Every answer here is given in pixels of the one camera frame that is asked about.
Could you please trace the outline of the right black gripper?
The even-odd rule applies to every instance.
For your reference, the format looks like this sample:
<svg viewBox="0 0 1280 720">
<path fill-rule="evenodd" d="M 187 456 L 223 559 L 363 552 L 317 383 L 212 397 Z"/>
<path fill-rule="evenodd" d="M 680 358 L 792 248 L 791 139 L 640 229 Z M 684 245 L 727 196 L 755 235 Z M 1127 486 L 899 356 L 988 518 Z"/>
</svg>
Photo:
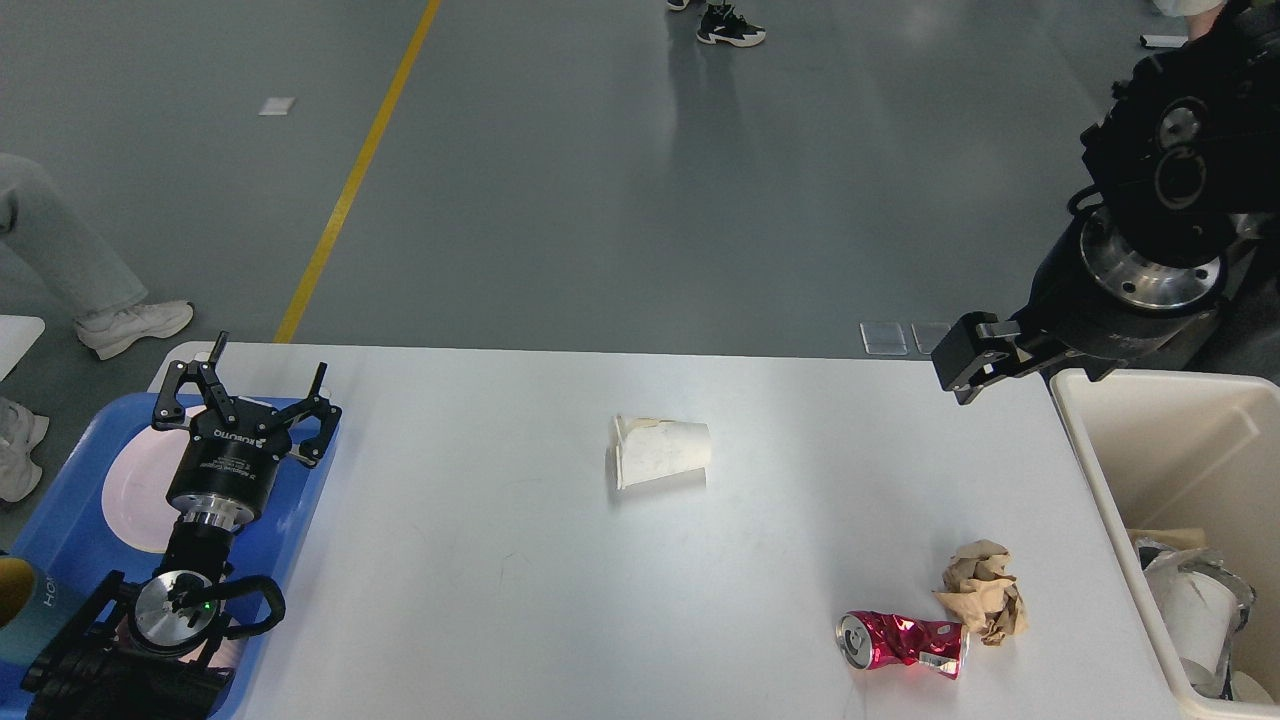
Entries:
<svg viewBox="0 0 1280 720">
<path fill-rule="evenodd" d="M 1078 210 L 1039 265 L 1020 322 L 968 313 L 933 347 L 940 387 L 961 406 L 996 382 L 1048 366 L 1100 382 L 1125 366 L 1189 366 L 1225 328 L 1251 245 L 1197 266 L 1134 250 L 1102 205 Z"/>
</svg>

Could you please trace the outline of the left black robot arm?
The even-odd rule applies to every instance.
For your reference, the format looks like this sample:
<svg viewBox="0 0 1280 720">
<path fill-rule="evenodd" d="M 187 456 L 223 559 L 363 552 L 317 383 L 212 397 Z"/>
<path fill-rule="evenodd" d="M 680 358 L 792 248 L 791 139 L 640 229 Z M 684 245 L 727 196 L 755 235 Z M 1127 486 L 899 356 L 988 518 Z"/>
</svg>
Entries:
<svg viewBox="0 0 1280 720">
<path fill-rule="evenodd" d="M 342 410 L 233 395 L 206 357 L 90 423 L 9 555 L 35 588 L 3 626 L 5 719 L 229 719 L 284 588 Z"/>
</svg>

